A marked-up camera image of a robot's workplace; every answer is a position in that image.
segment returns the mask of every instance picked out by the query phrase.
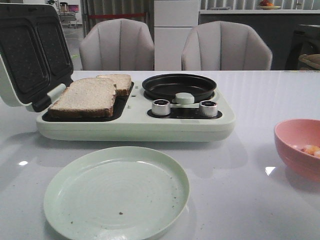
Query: plate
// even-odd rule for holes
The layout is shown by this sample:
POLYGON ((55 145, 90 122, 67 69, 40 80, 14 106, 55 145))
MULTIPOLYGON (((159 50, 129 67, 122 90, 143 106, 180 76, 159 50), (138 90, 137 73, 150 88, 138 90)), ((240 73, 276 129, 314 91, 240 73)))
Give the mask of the plate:
POLYGON ((260 6, 260 8, 262 8, 263 10, 274 10, 274 9, 279 9, 281 8, 281 6, 260 6))
POLYGON ((92 152, 50 182, 43 208, 72 240, 141 240, 161 236, 185 208, 188 177, 170 156, 137 146, 92 152))

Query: frying pan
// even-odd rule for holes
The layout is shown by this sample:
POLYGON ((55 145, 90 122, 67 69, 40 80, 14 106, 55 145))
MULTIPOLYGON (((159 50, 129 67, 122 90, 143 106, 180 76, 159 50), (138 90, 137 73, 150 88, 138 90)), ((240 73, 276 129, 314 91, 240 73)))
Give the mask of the frying pan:
POLYGON ((177 93, 189 93, 194 102, 199 103, 213 97, 217 84, 204 76, 170 73, 149 77, 142 82, 142 87, 144 94, 153 100, 165 99, 174 103, 177 93))

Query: toast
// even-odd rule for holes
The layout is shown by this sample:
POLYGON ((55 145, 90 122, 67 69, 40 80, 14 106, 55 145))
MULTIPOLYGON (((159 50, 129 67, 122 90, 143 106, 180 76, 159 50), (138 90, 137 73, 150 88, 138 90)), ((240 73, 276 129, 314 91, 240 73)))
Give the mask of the toast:
POLYGON ((115 92, 117 96, 128 96, 131 88, 131 76, 128 74, 108 74, 98 75, 97 78, 107 79, 115 84, 115 92))
POLYGON ((49 109, 54 118, 99 118, 113 115, 116 86, 103 78, 74 81, 49 109))

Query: chair back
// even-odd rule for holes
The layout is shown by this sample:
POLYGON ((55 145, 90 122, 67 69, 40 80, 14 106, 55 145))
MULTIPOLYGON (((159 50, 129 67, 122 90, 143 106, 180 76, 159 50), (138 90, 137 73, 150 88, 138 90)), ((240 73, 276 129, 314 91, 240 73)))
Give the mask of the chair back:
POLYGON ((181 60, 190 71, 270 70, 272 52, 252 27, 214 21, 192 28, 181 60))
POLYGON ((153 70, 155 46, 148 26, 130 19, 96 24, 80 44, 83 70, 153 70))

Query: pink bowl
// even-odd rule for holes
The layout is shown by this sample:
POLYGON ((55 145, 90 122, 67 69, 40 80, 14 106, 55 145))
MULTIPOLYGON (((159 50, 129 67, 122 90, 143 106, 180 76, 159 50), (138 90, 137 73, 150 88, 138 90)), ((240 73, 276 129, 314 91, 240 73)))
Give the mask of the pink bowl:
POLYGON ((305 145, 320 147, 320 120, 290 119, 274 127, 275 147, 283 162, 297 174, 320 182, 320 158, 301 151, 305 145))

